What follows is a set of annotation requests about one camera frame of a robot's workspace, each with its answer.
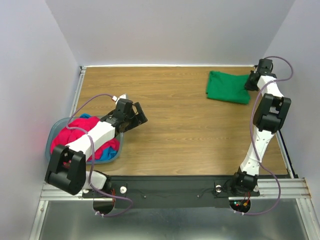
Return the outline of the green t shirt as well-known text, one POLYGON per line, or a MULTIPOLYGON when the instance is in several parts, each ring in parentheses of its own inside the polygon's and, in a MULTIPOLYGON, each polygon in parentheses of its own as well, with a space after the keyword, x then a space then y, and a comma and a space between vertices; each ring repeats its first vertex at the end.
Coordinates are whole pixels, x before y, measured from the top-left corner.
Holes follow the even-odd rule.
POLYGON ((251 97, 245 89, 248 74, 233 75, 220 71, 210 71, 205 94, 208 99, 236 103, 249 104, 251 97))

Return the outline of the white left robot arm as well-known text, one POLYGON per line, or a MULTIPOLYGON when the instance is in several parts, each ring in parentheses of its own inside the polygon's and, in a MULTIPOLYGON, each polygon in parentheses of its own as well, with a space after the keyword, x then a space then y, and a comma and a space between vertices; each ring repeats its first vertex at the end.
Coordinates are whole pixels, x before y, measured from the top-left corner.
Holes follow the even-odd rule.
POLYGON ((92 189, 100 197, 111 193, 107 175, 86 170, 88 160, 104 143, 119 134, 132 130, 148 121, 139 102, 126 98, 116 100, 115 109, 100 118, 97 124, 75 141, 53 148, 45 174, 45 182, 71 195, 92 189))

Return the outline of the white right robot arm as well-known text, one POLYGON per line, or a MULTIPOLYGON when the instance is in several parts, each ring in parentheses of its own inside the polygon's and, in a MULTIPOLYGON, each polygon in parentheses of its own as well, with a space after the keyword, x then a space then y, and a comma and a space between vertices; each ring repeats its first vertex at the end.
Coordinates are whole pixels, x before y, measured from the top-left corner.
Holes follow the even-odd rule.
POLYGON ((250 117, 251 143, 246 157, 230 182, 231 192, 242 195, 258 190, 258 176, 267 147, 274 135, 281 130, 291 106, 291 99, 285 97, 277 85, 278 82, 288 81, 293 76, 292 65, 279 56, 261 58, 244 85, 247 91, 257 91, 258 96, 250 117), (272 59, 280 59, 288 64, 290 76, 277 79, 273 73, 272 59))

